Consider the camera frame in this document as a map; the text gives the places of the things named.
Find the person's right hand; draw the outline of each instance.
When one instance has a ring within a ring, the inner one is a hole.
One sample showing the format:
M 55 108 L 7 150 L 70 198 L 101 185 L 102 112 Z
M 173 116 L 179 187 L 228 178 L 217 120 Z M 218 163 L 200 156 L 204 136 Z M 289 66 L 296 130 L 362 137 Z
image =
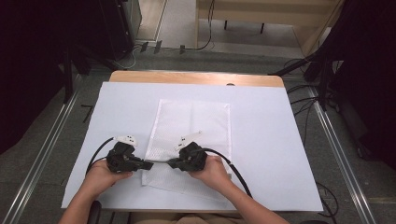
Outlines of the person's right hand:
M 207 156 L 204 170 L 189 172 L 189 174 L 196 179 L 200 179 L 216 191 L 221 191 L 222 188 L 233 183 L 227 175 L 219 156 Z

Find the person's left hand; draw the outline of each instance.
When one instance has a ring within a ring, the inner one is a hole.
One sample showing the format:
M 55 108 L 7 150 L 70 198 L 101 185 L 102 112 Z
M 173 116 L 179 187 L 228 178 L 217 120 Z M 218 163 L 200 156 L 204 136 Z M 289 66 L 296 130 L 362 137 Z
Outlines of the person's left hand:
M 85 176 L 79 191 L 96 198 L 117 181 L 130 176 L 132 176 L 132 172 L 112 173 L 107 167 L 106 160 L 97 161 Z

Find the hand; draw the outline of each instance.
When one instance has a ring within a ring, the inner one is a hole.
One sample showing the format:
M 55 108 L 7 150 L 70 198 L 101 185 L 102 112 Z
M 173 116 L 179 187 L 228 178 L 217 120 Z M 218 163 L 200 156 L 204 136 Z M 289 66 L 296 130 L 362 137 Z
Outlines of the hand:
M 229 184 L 233 183 L 227 175 L 219 156 L 207 156 L 204 170 L 189 172 L 189 174 L 217 191 L 221 191 L 221 189 L 227 188 Z
M 112 173 L 105 160 L 97 161 L 85 176 L 79 191 L 98 197 L 106 189 L 113 186 L 117 181 L 132 176 L 132 172 Z

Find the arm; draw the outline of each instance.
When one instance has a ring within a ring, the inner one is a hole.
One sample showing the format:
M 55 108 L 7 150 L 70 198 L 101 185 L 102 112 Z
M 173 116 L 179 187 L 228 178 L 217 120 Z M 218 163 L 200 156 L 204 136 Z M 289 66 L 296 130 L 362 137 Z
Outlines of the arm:
M 238 188 L 228 177 L 220 157 L 208 156 L 205 169 L 199 172 L 191 172 L 190 175 L 202 180 L 210 188 L 224 195 L 247 223 L 288 223 L 285 219 L 257 203 Z
M 117 181 L 128 178 L 132 173 L 111 173 L 106 161 L 97 161 L 85 176 L 76 195 L 73 197 L 59 224 L 87 223 L 93 201 Z

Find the table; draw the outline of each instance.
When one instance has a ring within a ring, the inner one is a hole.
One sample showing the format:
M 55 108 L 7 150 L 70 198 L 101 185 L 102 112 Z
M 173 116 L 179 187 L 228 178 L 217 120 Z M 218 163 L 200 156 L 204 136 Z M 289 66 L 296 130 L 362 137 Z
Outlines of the table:
M 195 47 L 199 20 L 207 20 L 212 0 L 196 0 Z M 344 0 L 216 0 L 213 20 L 293 25 L 304 56 L 315 49 L 327 27 L 333 26 Z
M 236 86 L 225 86 L 229 83 Z M 144 158 L 158 100 L 162 98 L 229 102 L 235 148 L 233 163 L 237 164 L 253 197 L 276 211 L 322 210 L 280 77 L 164 71 L 116 71 L 110 82 L 103 84 L 62 207 L 68 205 L 78 190 L 84 178 L 82 171 L 95 146 L 100 146 L 109 136 L 133 134 L 139 142 L 134 154 Z M 104 147 L 97 158 L 105 156 L 110 149 L 111 146 Z M 237 179 L 233 182 L 242 189 Z M 103 208 L 116 211 L 235 212 L 231 203 L 142 186 L 140 172 L 117 183 L 99 201 Z

